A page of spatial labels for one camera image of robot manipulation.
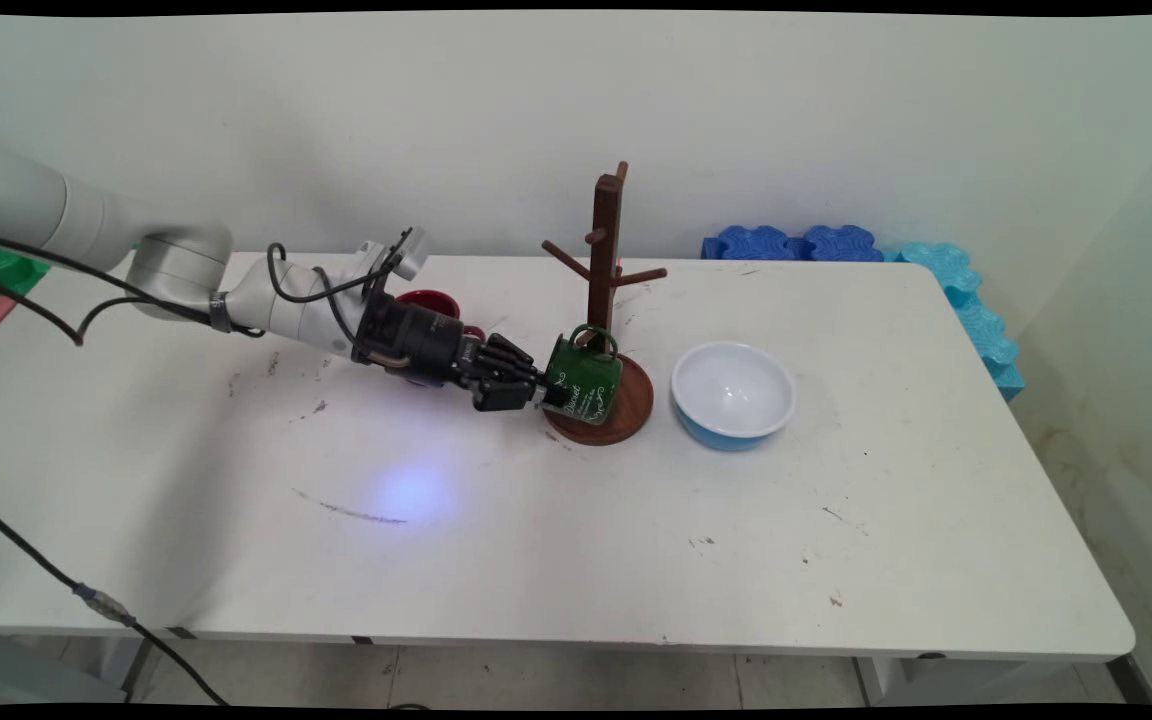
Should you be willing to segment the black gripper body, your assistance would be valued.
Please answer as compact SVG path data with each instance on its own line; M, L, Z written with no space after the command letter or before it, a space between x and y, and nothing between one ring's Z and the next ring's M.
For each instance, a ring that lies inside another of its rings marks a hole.
M456 316L406 304L388 293L371 293L355 332L351 361L381 366L385 373L419 386L458 384L468 340L482 343L486 336Z

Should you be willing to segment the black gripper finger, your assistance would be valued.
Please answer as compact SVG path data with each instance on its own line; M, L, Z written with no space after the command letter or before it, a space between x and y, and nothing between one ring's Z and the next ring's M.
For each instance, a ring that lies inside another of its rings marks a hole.
M544 370L535 366L535 359L499 333L490 334L484 342L484 366L500 381L545 381Z
M526 409L526 406L563 407L570 391L544 376L477 378L473 382L473 407L480 414Z

